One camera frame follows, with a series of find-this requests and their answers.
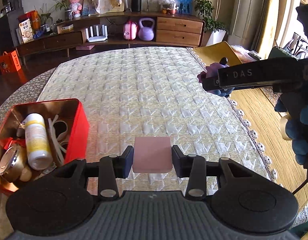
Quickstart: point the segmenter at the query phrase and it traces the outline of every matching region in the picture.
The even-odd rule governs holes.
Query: white bottle
[[[25,140],[28,164],[37,171],[48,168],[53,157],[50,153],[44,118],[30,114],[25,119]]]

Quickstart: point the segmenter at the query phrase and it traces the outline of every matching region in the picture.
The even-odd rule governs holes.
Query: wooden tv cabinet
[[[87,42],[85,28],[99,25],[102,17],[128,17],[138,21],[141,17],[151,17],[155,19],[155,37],[152,41],[142,41],[138,37],[134,40],[125,40],[123,33],[116,33],[108,37],[106,41]],[[71,21],[59,24],[60,27],[73,24],[71,32],[43,36],[37,40],[20,44],[16,50],[20,57],[30,54],[67,49],[76,46],[88,45],[112,45],[112,44],[141,44],[153,46],[179,46],[179,47],[199,47],[202,43],[204,33],[204,21],[196,16],[184,14],[162,14],[160,12],[114,12],[91,16],[82,16]]]

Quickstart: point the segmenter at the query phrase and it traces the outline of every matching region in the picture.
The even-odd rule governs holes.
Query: tape roll
[[[292,119],[291,116],[289,115],[289,113],[287,113],[286,116],[283,116],[280,120],[280,132],[281,132],[282,138],[286,141],[292,140],[285,132],[286,124],[291,119]]]

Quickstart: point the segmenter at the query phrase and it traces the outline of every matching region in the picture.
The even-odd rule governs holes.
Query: yellow mat
[[[219,62],[222,57],[228,58],[228,65],[238,65],[240,60],[230,46],[224,41],[208,47],[194,48],[193,51],[204,63],[210,65]],[[278,174],[277,183],[282,183],[294,191],[305,179],[306,170],[295,161],[291,141],[285,141],[279,131],[281,116],[274,111],[273,105],[261,89],[236,90],[231,99],[238,103],[237,108],[244,112],[244,118],[252,123],[252,128],[258,133],[258,141],[265,145],[265,154],[272,160],[271,167]],[[297,194],[299,210],[308,202],[308,184]]]

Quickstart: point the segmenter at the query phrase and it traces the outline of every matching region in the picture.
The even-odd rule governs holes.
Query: pink suitcase toy
[[[123,27],[123,36],[125,40],[134,40],[137,34],[137,24],[128,21]]]

